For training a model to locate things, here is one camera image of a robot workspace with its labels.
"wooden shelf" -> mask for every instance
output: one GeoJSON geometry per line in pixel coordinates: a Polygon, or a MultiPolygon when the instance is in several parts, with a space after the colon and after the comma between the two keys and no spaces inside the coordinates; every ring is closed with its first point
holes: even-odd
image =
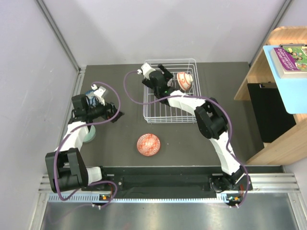
{"type": "MultiPolygon", "coordinates": [[[[279,27],[267,39],[267,45],[307,44],[307,26],[279,27]]],[[[264,51],[261,50],[235,95],[235,100],[250,100],[247,84],[275,82],[264,51]]],[[[296,125],[248,160],[254,165],[287,165],[307,157],[307,114],[295,114],[296,125]]]]}

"red patterned plate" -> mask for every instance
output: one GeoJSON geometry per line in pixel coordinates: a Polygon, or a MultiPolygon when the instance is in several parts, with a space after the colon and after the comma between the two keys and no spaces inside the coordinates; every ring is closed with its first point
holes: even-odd
{"type": "Polygon", "coordinates": [[[154,134],[147,133],[138,139],[138,151],[144,156],[150,157],[155,155],[159,151],[160,147],[160,140],[154,134]]]}

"metal wire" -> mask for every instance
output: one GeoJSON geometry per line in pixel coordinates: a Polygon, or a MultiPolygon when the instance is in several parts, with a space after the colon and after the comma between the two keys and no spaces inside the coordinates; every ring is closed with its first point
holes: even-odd
{"type": "MultiPolygon", "coordinates": [[[[197,73],[196,61],[189,59],[165,59],[165,60],[147,60],[145,61],[152,66],[152,68],[159,70],[158,64],[164,65],[172,74],[171,86],[183,91],[177,82],[177,73],[185,72],[191,74],[193,77],[192,87],[185,93],[190,96],[201,96],[201,89],[199,84],[199,77],[197,73]]],[[[144,103],[155,100],[154,92],[144,86],[144,103]]],[[[146,104],[143,106],[143,116],[148,123],[194,123],[196,118],[194,115],[182,111],[178,108],[171,108],[166,105],[146,104]]]]}

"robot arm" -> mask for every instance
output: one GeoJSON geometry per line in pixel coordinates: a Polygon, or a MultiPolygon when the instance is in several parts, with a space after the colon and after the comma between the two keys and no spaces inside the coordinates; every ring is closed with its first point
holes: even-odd
{"type": "Polygon", "coordinates": [[[158,99],[181,95],[181,97],[162,100],[161,103],[195,115],[201,134],[213,144],[223,171],[222,179],[221,177],[217,178],[214,176],[209,178],[212,182],[213,190],[220,192],[226,189],[236,189],[237,183],[244,176],[244,172],[240,164],[231,156],[231,154],[234,155],[231,146],[228,146],[230,152],[226,149],[228,132],[225,115],[213,103],[204,99],[184,97],[186,95],[185,93],[168,86],[167,83],[173,78],[173,74],[161,64],[158,65],[158,68],[161,71],[151,68],[147,63],[143,64],[141,70],[138,71],[139,74],[143,74],[145,77],[142,83],[151,88],[158,99]]]}
{"type": "MultiPolygon", "coordinates": [[[[112,103],[107,103],[104,96],[107,91],[104,87],[92,86],[95,105],[90,103],[89,98],[85,94],[80,94],[72,97],[73,111],[68,123],[67,133],[64,138],[70,134],[69,139],[62,145],[58,160],[57,160],[57,178],[61,191],[68,191],[87,187],[89,184],[99,181],[103,178],[101,167],[87,168],[80,155],[80,149],[83,141],[89,134],[91,125],[83,126],[74,132],[73,129],[90,124],[94,119],[103,117],[109,119],[117,112],[116,107],[112,103]]],[[[117,117],[112,122],[117,121],[122,115],[119,112],[117,117]]],[[[48,153],[45,156],[49,181],[53,192],[57,192],[54,184],[54,157],[55,152],[48,153]]]]}

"book cover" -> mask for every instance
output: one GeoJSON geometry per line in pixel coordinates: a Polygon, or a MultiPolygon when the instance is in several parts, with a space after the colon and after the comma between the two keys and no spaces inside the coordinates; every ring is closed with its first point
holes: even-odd
{"type": "Polygon", "coordinates": [[[274,51],[286,71],[307,71],[306,46],[277,47],[274,51]]]}

